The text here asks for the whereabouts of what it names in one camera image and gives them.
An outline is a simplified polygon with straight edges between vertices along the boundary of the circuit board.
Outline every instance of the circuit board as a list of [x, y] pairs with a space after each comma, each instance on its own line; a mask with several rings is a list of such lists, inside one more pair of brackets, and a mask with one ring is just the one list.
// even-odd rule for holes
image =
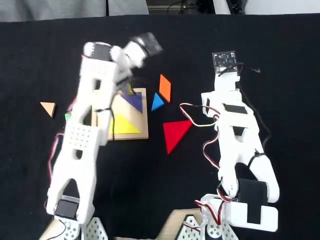
[[[213, 59], [215, 74], [219, 74], [226, 68], [237, 63], [235, 51], [213, 52], [212, 59]], [[227, 70], [227, 72], [236, 72], [236, 71], [237, 71], [236, 66]]]

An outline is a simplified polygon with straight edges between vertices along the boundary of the blue triangle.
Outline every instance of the blue triangle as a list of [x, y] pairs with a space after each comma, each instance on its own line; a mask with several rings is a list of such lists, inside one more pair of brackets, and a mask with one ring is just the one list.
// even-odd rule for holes
[[160, 108], [164, 104], [165, 104], [164, 101], [162, 101], [162, 99], [159, 97], [159, 95], [157, 93], [155, 93], [154, 98], [153, 98], [151, 111], [154, 111], [154, 110]]
[[142, 93], [141, 92], [136, 92], [135, 95], [129, 95], [126, 93], [122, 93], [121, 97], [123, 97], [130, 105], [132, 105], [140, 113], [143, 113]]

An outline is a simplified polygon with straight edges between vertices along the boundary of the black cloth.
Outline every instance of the black cloth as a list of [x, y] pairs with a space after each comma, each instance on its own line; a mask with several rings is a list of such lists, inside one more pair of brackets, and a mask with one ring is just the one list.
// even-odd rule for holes
[[[234, 50], [239, 62], [261, 70], [243, 70], [241, 84], [272, 132], [266, 153], [280, 186], [277, 232], [234, 231], [241, 240], [311, 239], [319, 214], [319, 25], [317, 14], [0, 23], [0, 238], [37, 239], [51, 219], [44, 209], [47, 159], [77, 93], [84, 44], [124, 47], [130, 37], [153, 32], [164, 51], [134, 71], [134, 87], [147, 89], [149, 139], [109, 142], [97, 157], [95, 216], [108, 234], [155, 238], [172, 210], [195, 208], [195, 199], [216, 192], [217, 170], [201, 148], [213, 129], [191, 127], [167, 155], [163, 123], [185, 120], [179, 103], [200, 104], [200, 94], [214, 89], [212, 52]], [[151, 112], [160, 74], [172, 83], [172, 101]], [[56, 103], [53, 119], [40, 102]], [[212, 121], [200, 109], [190, 114]], [[219, 159], [218, 144], [208, 149]], [[253, 177], [241, 165], [236, 170]]]

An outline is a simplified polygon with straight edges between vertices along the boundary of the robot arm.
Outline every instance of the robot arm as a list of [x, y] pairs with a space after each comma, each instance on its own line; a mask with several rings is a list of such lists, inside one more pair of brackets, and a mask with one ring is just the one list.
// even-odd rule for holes
[[[228, 65], [224, 58], [236, 63], [234, 52], [214, 53], [214, 91], [201, 94], [202, 105], [220, 112], [215, 124], [221, 156], [218, 179], [226, 195], [232, 198], [223, 204], [221, 218], [236, 227], [274, 232], [278, 228], [278, 211], [268, 203], [279, 199], [279, 185], [264, 153], [254, 112], [242, 102], [242, 95], [236, 88], [235, 83], [240, 80], [237, 67], [220, 74]], [[216, 114], [205, 107], [203, 113], [211, 118]], [[237, 163], [247, 165], [256, 180], [237, 178]], [[222, 203], [220, 197], [212, 194], [205, 195], [201, 201], [216, 213]]]
[[[151, 33], [133, 38], [125, 48], [102, 42], [88, 42], [84, 46], [80, 81], [71, 118], [65, 125], [61, 151], [54, 164], [46, 211], [83, 225], [92, 218], [96, 187], [96, 159], [99, 146], [106, 145], [114, 94], [132, 75], [131, 69], [141, 68], [143, 60], [162, 49]], [[98, 94], [96, 82], [101, 81]], [[82, 121], [92, 105], [103, 125], [87, 126]], [[69, 181], [74, 179], [79, 198], [63, 195]]]

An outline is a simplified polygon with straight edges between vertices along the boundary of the yellow triangle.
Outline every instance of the yellow triangle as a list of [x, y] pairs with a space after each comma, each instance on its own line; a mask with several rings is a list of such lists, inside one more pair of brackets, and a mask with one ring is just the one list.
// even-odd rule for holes
[[54, 102], [45, 102], [45, 101], [41, 101], [40, 104], [52, 118], [55, 111], [56, 104]]
[[[114, 134], [140, 134], [141, 132], [121, 114], [114, 115]], [[109, 134], [112, 135], [113, 119], [110, 121]]]

